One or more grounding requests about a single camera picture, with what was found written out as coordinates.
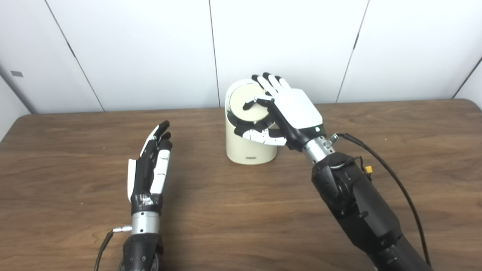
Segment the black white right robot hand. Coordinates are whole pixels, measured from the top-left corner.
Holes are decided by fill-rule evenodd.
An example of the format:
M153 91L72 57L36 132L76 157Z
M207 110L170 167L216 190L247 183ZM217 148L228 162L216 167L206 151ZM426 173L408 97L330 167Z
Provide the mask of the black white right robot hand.
M326 137L323 118L306 93L292 88L281 76L270 73L252 75L264 91L246 101L243 110L258 104L267 109L267 124L248 122L238 125L234 134L272 146L288 146L301 152L308 142Z

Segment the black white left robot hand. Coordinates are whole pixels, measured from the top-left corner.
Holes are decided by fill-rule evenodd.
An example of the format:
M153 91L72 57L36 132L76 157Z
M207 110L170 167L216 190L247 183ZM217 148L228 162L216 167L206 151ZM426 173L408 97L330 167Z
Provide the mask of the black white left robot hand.
M157 125L144 142L139 157L128 161L127 196L132 215L162 213L163 189L173 146L169 127L168 120Z

